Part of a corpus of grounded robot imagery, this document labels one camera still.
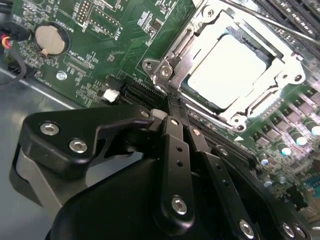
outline green circuit board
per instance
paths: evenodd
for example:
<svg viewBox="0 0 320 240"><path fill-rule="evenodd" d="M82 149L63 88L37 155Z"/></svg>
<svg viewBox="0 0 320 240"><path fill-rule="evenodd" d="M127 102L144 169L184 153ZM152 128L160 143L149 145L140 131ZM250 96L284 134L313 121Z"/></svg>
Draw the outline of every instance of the green circuit board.
<svg viewBox="0 0 320 240"><path fill-rule="evenodd" d="M160 58L194 9L191 0L17 0L12 19L32 31L43 22L66 30L64 55L44 58L34 39L17 47L38 70L36 79L89 108L104 105L97 92L109 75L148 85L142 59ZM152 24L157 31L151 32ZM57 70L67 79L57 80Z"/></svg>
<svg viewBox="0 0 320 240"><path fill-rule="evenodd" d="M15 0L12 10L15 23L34 33L39 24L53 22L63 27L70 39L68 50L55 57L39 54L34 37L15 47L25 63L37 70L35 78L43 84L87 108L105 106L106 102L98 93L109 76L119 80L129 77L154 89L142 69L142 60L160 59L194 10L192 0ZM287 85L265 112L248 120L245 132L219 128L189 112L191 118L247 153L267 154L270 164L260 167L270 175L274 185L272 191L278 197L292 185L304 190L306 180L318 175L313 162L320 158L320 138L312 136L304 126L309 120L320 124L319 106L304 98L308 90L320 90L320 63L300 41L292 48L304 56L307 80L301 85ZM66 73L65 80L57 79L58 71ZM293 102L301 97L312 107L312 113L302 114L293 106ZM288 121L288 133L280 131L268 145L258 144L254 134L267 124L272 125L274 117L283 117L283 110L288 107L301 115L301 120L298 123ZM290 131L303 133L307 145L296 145L290 139ZM290 156L279 152L277 145L280 142L291 148ZM285 183L279 183L282 176L286 177Z"/></svg>

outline screw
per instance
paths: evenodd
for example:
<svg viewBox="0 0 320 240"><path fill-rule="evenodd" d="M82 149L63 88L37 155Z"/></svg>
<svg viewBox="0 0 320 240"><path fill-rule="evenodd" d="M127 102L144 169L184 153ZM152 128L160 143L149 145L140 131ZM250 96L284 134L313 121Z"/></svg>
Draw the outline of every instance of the screw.
<svg viewBox="0 0 320 240"><path fill-rule="evenodd" d="M227 150L225 150L224 148L220 148L219 150L223 155L228 156Z"/></svg>
<svg viewBox="0 0 320 240"><path fill-rule="evenodd" d="M149 114L145 111L141 111L141 115L148 118L149 117Z"/></svg>
<svg viewBox="0 0 320 240"><path fill-rule="evenodd" d="M294 228L298 232L298 234L301 235L301 237L303 237L304 239L307 238L307 235L305 234L305 232L298 225L294 225Z"/></svg>
<svg viewBox="0 0 320 240"><path fill-rule="evenodd" d="M69 143L69 148L77 154L83 154L87 151L87 144L79 139L74 139Z"/></svg>
<svg viewBox="0 0 320 240"><path fill-rule="evenodd" d="M194 129L192 130L192 132L193 132L195 135L200 136L200 132L199 132L198 129L194 128Z"/></svg>
<svg viewBox="0 0 320 240"><path fill-rule="evenodd" d="M185 215L187 213L188 208L185 201L183 201L182 198L174 196L172 198L171 205L173 210L175 210L177 214Z"/></svg>
<svg viewBox="0 0 320 240"><path fill-rule="evenodd" d="M214 13L215 12L212 9L210 9L207 14L208 14L209 17L211 17Z"/></svg>
<svg viewBox="0 0 320 240"><path fill-rule="evenodd" d="M171 122L172 122L174 125L177 125L177 126L179 125L179 122L178 122L177 120L173 119L173 118L171 119Z"/></svg>
<svg viewBox="0 0 320 240"><path fill-rule="evenodd" d="M172 68L170 66L163 66L161 68L161 75L164 77L170 77L172 74Z"/></svg>
<svg viewBox="0 0 320 240"><path fill-rule="evenodd" d="M56 79L63 81L67 79L68 75L64 71L59 70L56 72L55 77Z"/></svg>
<svg viewBox="0 0 320 240"><path fill-rule="evenodd" d="M288 234L289 237L294 238L295 237L295 233L294 231L291 229L291 227L289 227L288 224L286 224L285 222L282 224L282 228L285 231L286 234Z"/></svg>
<svg viewBox="0 0 320 240"><path fill-rule="evenodd" d="M255 236L254 230L245 220L241 219L239 222L241 231L246 235L248 239L253 239Z"/></svg>
<svg viewBox="0 0 320 240"><path fill-rule="evenodd" d="M60 129L57 125L50 123L50 122L46 122L46 123L41 124L40 130L43 134L49 135L49 136L56 135L60 131Z"/></svg>
<svg viewBox="0 0 320 240"><path fill-rule="evenodd" d="M144 67L146 68L146 69L152 69L152 64L151 64L151 62L146 62L145 64L144 64Z"/></svg>

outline hole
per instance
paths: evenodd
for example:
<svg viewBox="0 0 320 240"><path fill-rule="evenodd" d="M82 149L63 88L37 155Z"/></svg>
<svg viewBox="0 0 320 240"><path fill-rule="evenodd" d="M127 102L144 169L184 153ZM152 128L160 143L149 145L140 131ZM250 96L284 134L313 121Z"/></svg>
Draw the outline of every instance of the hole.
<svg viewBox="0 0 320 240"><path fill-rule="evenodd" d="M229 188L229 187L230 187L230 184L229 184L229 182L228 182L228 181L226 181L226 180L222 180L222 183L223 183L227 188Z"/></svg>
<svg viewBox="0 0 320 240"><path fill-rule="evenodd" d="M297 75L297 76L295 76L294 81L295 82L299 82L301 79L302 79L302 76L301 75Z"/></svg>
<svg viewBox="0 0 320 240"><path fill-rule="evenodd" d="M152 64L151 64L151 62L146 62L146 63L145 63L145 67L146 67L147 69L152 69Z"/></svg>
<svg viewBox="0 0 320 240"><path fill-rule="evenodd" d="M45 126L45 130L48 132L53 132L55 130L55 128L51 125Z"/></svg>
<svg viewBox="0 0 320 240"><path fill-rule="evenodd" d="M179 167L182 167L184 164L182 162L180 162L179 160L176 161L176 164L179 166Z"/></svg>
<svg viewBox="0 0 320 240"><path fill-rule="evenodd" d="M236 129L238 129L239 131L243 131L245 127L243 125L239 125Z"/></svg>

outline electrolytic capacitor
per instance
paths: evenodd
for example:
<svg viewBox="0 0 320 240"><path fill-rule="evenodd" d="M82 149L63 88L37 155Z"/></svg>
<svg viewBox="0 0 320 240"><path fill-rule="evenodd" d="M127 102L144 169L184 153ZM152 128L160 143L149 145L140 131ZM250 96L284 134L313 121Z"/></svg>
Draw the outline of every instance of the electrolytic capacitor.
<svg viewBox="0 0 320 240"><path fill-rule="evenodd" d="M291 133L290 136L294 140L294 142L299 146L307 144L307 138L298 131Z"/></svg>
<svg viewBox="0 0 320 240"><path fill-rule="evenodd" d="M288 156L291 154L291 149L283 142L279 143L277 145L277 148L279 149L280 153L284 156Z"/></svg>
<svg viewBox="0 0 320 240"><path fill-rule="evenodd" d="M262 165L268 165L269 164L269 161L268 161L268 159L267 159L267 156L264 154L264 153L261 153L261 154L259 154L259 160L260 160L260 163L262 164Z"/></svg>
<svg viewBox="0 0 320 240"><path fill-rule="evenodd" d="M320 126L316 122L309 121L305 124L305 126L312 133L312 135L320 136Z"/></svg>

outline black plastic bracket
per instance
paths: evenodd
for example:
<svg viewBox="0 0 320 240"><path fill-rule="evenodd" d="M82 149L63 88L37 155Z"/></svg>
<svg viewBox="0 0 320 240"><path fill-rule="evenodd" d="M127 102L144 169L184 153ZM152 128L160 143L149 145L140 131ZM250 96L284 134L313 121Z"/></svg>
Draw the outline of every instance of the black plastic bracket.
<svg viewBox="0 0 320 240"><path fill-rule="evenodd" d="M208 170L212 186L218 196L225 219L227 219L227 234L232 239L260 239L223 161L220 157L209 153L208 144L200 131L190 127L188 135L197 161L203 161Z"/></svg>
<svg viewBox="0 0 320 240"><path fill-rule="evenodd" d="M183 140L183 125L177 117L163 120L162 134L160 201L154 217L169 236L182 235L195 219L189 145Z"/></svg>
<svg viewBox="0 0 320 240"><path fill-rule="evenodd" d="M290 208L287 204L277 200L268 188L255 178L248 168L240 162L235 163L235 156L232 153L223 154L222 146L214 149L217 155L223 160L227 171L237 183L237 190L241 193L243 203L252 212L261 213L256 216L259 222L259 229L262 235L272 239L295 239L311 240L311 228L302 216Z"/></svg>
<svg viewBox="0 0 320 240"><path fill-rule="evenodd" d="M34 113L25 118L19 137L19 146L24 154L60 177L81 178L96 156L97 141L112 142L117 133L129 128L145 128L154 117L140 105L120 105L56 112ZM55 135L41 131L43 123L58 127ZM72 140L81 140L86 151L72 151Z"/></svg>

